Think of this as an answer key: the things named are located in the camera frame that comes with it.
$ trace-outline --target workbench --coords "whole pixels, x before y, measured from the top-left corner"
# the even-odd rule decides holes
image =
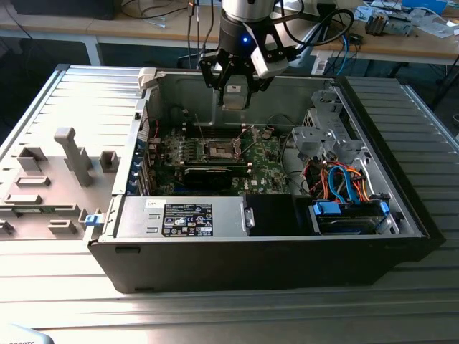
[[[348,9],[353,9],[361,4],[360,0],[340,2],[342,2],[341,8]],[[183,4],[173,3],[167,7],[167,10],[180,6],[185,6],[185,2]],[[103,65],[103,57],[99,49],[99,44],[103,43],[160,47],[186,47],[187,45],[186,11],[167,16],[164,22],[166,28],[162,29],[140,19],[128,18],[124,14],[118,14],[112,21],[103,21],[58,16],[23,16],[18,15],[11,4],[8,4],[8,8],[16,20],[35,39],[56,39],[85,44],[92,65]],[[209,36],[208,48],[217,46],[219,13],[220,8],[215,7],[215,23]],[[455,13],[450,11],[448,15],[455,16]],[[202,42],[210,27],[210,6],[202,7],[200,21],[200,42]],[[192,46],[196,46],[197,40],[195,23],[194,21],[191,26]],[[394,35],[374,37],[365,34],[362,21],[355,21],[351,31],[364,36],[364,43],[356,56],[358,59],[451,65],[459,54],[458,38],[455,36],[439,39],[415,28],[409,37]],[[8,16],[3,6],[0,6],[0,36],[27,38],[26,34]],[[315,48],[312,51],[312,54],[316,56],[313,74],[322,74],[327,60],[336,56],[341,48],[342,45],[338,41]],[[351,47],[350,56],[354,49],[355,47]]]
[[[123,158],[127,122],[140,97],[138,72],[91,66],[54,71],[0,147],[0,194],[19,168],[8,153],[12,148],[43,144],[43,137],[69,123],[85,130],[73,113],[82,110],[76,104],[84,104],[95,123],[78,144],[90,156],[107,146]],[[457,218],[439,211],[446,243],[372,286],[300,290],[124,295],[81,239],[0,240],[0,323],[41,330],[56,344],[453,342],[459,340]]]

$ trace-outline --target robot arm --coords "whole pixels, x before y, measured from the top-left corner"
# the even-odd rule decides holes
[[[302,9],[297,14],[272,19],[271,14],[279,2],[283,13],[283,0],[222,0],[219,46],[216,50],[203,52],[199,59],[207,87],[219,91],[219,106],[223,105],[224,87],[231,75],[246,77],[248,92],[245,107],[248,108],[252,94],[265,91],[274,76],[281,74],[307,46],[304,44],[299,49],[296,46],[284,47],[275,26],[305,16],[303,2],[300,1]],[[335,6],[331,5],[320,17],[306,17],[317,22],[325,17],[323,22],[328,20],[329,23],[334,9]],[[322,28],[323,25],[316,27],[311,37],[317,36]],[[214,75],[213,68],[217,63],[222,71]]]

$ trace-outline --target electronic component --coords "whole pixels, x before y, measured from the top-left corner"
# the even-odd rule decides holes
[[[232,171],[227,168],[187,168],[184,185],[202,191],[227,190],[232,185]]]
[[[240,141],[231,140],[230,142],[209,141],[207,144],[209,158],[234,159],[241,154]]]
[[[373,10],[365,24],[365,32],[373,36],[382,34],[398,34],[408,36],[413,28],[411,21],[397,14],[386,14],[380,10]]]
[[[380,234],[394,223],[387,221],[389,206],[383,201],[361,204],[317,201],[312,208],[315,215],[314,230],[321,235]]]

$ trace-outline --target power cable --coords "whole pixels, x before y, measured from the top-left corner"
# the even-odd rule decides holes
[[[210,12],[211,12],[210,27],[209,27],[209,31],[206,34],[206,37],[204,38],[204,42],[202,43],[202,51],[206,50],[207,40],[209,39],[210,33],[212,32],[212,29],[214,28],[214,0],[210,0]]]
[[[280,13],[282,14],[282,17],[285,17],[285,8],[284,8],[284,1],[283,0],[280,0]],[[324,41],[320,41],[320,42],[315,42],[315,43],[312,43],[313,39],[316,37],[316,35],[322,30],[322,28],[324,27],[324,25],[326,25],[328,23],[329,20],[333,19],[334,16],[336,16],[337,14],[347,14],[349,16],[349,24],[347,27],[345,27],[341,32],[339,32],[336,36],[333,36],[332,38],[329,38],[329,39],[326,39]],[[308,38],[308,40],[306,42],[303,42],[299,39],[297,39],[296,37],[293,36],[293,34],[290,32],[287,24],[284,22],[284,29],[285,29],[285,32],[287,33],[287,35],[296,43],[302,45],[302,47],[298,50],[299,53],[303,52],[307,47],[317,47],[317,46],[321,46],[321,45],[325,45],[325,44],[328,44],[332,41],[334,41],[335,39],[338,39],[340,36],[343,36],[345,35],[345,33],[348,32],[348,30],[351,28],[352,24],[354,23],[354,14],[349,11],[348,9],[336,9],[334,11],[332,11],[331,13],[329,13],[327,16],[325,16],[318,24],[318,26],[314,29],[313,33],[310,35],[310,37]]]
[[[55,59],[46,51],[44,50],[36,41],[33,39],[33,37],[29,34],[29,32],[26,31],[26,29],[14,18],[11,13],[8,10],[8,7],[6,6],[5,3],[3,3],[3,7],[5,8],[8,16],[13,20],[13,22],[16,23],[16,25],[31,39],[32,43],[36,45],[42,52],[44,52],[45,55],[47,55],[48,59],[50,60],[52,66],[54,67],[57,63],[55,62]]]

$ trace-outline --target wire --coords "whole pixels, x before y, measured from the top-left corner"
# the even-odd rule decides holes
[[[397,0],[394,4],[394,6],[387,6],[385,3],[384,3],[384,0],[381,0],[381,4],[382,6],[384,6],[384,8],[386,9],[396,9],[395,7],[399,4],[399,1],[400,0]]]
[[[303,0],[298,0],[298,2],[300,3],[300,10],[298,11],[297,14],[302,14],[304,12],[304,2]],[[280,13],[282,14],[282,18],[285,18],[285,8],[284,8],[284,0],[280,0]],[[287,22],[283,22],[283,25],[284,25],[284,30],[285,32],[287,32],[287,35],[295,42],[295,43],[298,43],[298,44],[304,44],[303,41],[299,40],[298,38],[296,38],[295,36],[293,36],[293,34],[290,32],[289,28],[287,27]]]
[[[336,73],[336,75],[340,75],[341,72],[343,71],[344,65],[346,64],[347,52],[349,51],[349,44],[348,44],[348,42],[347,42],[346,36],[344,36],[344,35],[343,35],[343,41],[344,41],[344,46],[345,46],[345,49],[344,49],[344,59],[343,59],[343,63],[341,64],[341,68],[340,68],[339,71]]]
[[[206,49],[207,40],[209,39],[210,33],[212,32],[212,29],[214,28],[214,0],[210,0],[210,11],[211,11],[210,28],[206,34],[206,38],[204,38],[204,42],[202,43],[202,51]]]
[[[317,35],[317,33],[319,33],[322,30],[323,26],[326,23],[328,23],[329,19],[332,19],[334,16],[336,16],[337,14],[341,14],[341,13],[347,14],[349,16],[350,20],[349,20],[348,26],[344,28],[341,32],[339,32],[337,35],[333,36],[332,38],[326,39],[325,41],[312,43],[312,40],[314,39],[314,37]],[[348,9],[334,10],[333,12],[328,14],[326,17],[324,17],[322,21],[319,22],[319,25],[314,29],[313,33],[310,35],[310,37],[308,38],[306,42],[301,42],[301,45],[303,46],[298,50],[298,53],[303,52],[307,47],[317,47],[317,46],[325,45],[325,44],[328,44],[334,41],[335,39],[338,39],[340,36],[343,36],[345,33],[347,33],[350,30],[353,23],[354,23],[354,14],[351,11],[349,11]]]
[[[310,194],[304,189],[301,187],[300,184],[298,184],[296,181],[294,181],[291,177],[290,177],[290,174],[292,173],[301,173],[302,171],[300,170],[297,170],[297,171],[292,171],[292,172],[289,172],[287,173],[286,169],[285,169],[285,166],[284,166],[284,153],[285,153],[285,149],[287,148],[287,142],[288,142],[288,139],[292,136],[292,132],[290,131],[290,133],[287,135],[287,138],[285,139],[284,141],[284,145],[282,147],[282,150],[280,152],[280,167],[282,168],[282,171],[283,173],[285,174],[285,176],[287,177],[287,179],[293,183],[295,186],[297,186],[300,190],[300,192],[302,194],[306,193],[310,196]]]
[[[191,32],[191,18],[192,16],[188,16],[188,29],[186,32],[186,42],[188,44],[188,64],[189,64],[189,69],[191,69],[191,43],[189,41],[189,35]]]
[[[270,120],[272,120],[273,118],[275,118],[275,117],[277,117],[277,116],[278,116],[278,117],[284,117],[286,120],[288,120],[290,123],[292,123],[293,126],[295,126],[295,127],[297,126],[297,125],[295,124],[295,122],[292,120],[292,118],[290,118],[290,117],[287,116],[287,115],[284,115],[283,113],[276,113],[275,115],[272,115],[271,117],[269,117],[268,120],[266,121],[266,126],[269,126]]]
[[[174,0],[164,0],[164,1],[169,1],[168,4],[165,5],[156,5],[156,6],[149,6],[146,9],[141,10],[141,16],[143,16],[146,12],[152,10],[152,9],[162,9],[164,7],[170,6]]]
[[[196,61],[196,68],[199,69],[199,51],[200,51],[200,49],[199,49],[199,27],[200,27],[200,25],[199,25],[199,0],[197,0],[196,4],[197,4],[197,7],[196,7],[196,26],[197,26],[196,30],[197,30],[197,34],[198,34],[198,40],[197,40],[198,58],[197,58],[197,61]]]
[[[134,18],[134,19],[152,19],[152,18],[158,18],[160,16],[167,16],[168,14],[172,14],[172,13],[175,13],[175,12],[178,12],[178,11],[184,11],[185,9],[187,9],[187,7],[181,7],[179,9],[175,9],[173,11],[169,11],[169,12],[166,12],[166,13],[163,13],[163,14],[158,14],[156,16],[133,16],[131,14],[128,14],[126,13],[124,10],[123,10],[123,7],[121,7],[121,12],[123,12],[123,14],[125,16],[128,16],[129,18]]]
[[[362,184],[362,189],[364,190],[365,199],[366,199],[367,201],[369,201],[370,198],[368,197],[368,194],[366,193],[365,181],[362,181],[361,184]]]
[[[10,17],[11,19],[13,19],[13,21],[16,23],[16,25],[17,25],[17,26],[18,26],[18,27],[19,27],[19,28],[20,28],[20,29],[21,29],[21,30],[22,30],[31,40],[32,40],[32,42],[33,42],[35,45],[38,46],[38,48],[39,48],[42,52],[44,52],[44,53],[48,56],[48,58],[49,58],[51,64],[52,64],[53,66],[55,66],[55,65],[57,64],[57,63],[55,62],[55,59],[54,59],[46,50],[44,50],[44,49],[35,41],[35,39],[32,38],[32,36],[29,34],[29,32],[27,32],[26,29],[25,29],[24,27],[22,27],[22,25],[21,25],[12,15],[11,15],[11,13],[10,13],[9,10],[8,10],[8,7],[6,6],[6,3],[3,3],[3,7],[5,8],[5,10],[6,10],[7,14],[9,15],[9,17]]]
[[[343,42],[343,46],[341,48],[341,50],[339,51],[339,53],[336,55],[335,59],[333,60],[333,62],[328,66],[328,68],[325,70],[325,72],[323,72],[325,75],[330,72],[330,69],[333,68],[333,72],[334,72],[334,69],[335,69],[335,64],[336,64],[336,61],[338,60],[339,58],[339,55],[341,55],[341,53],[343,52],[344,50],[344,42]]]

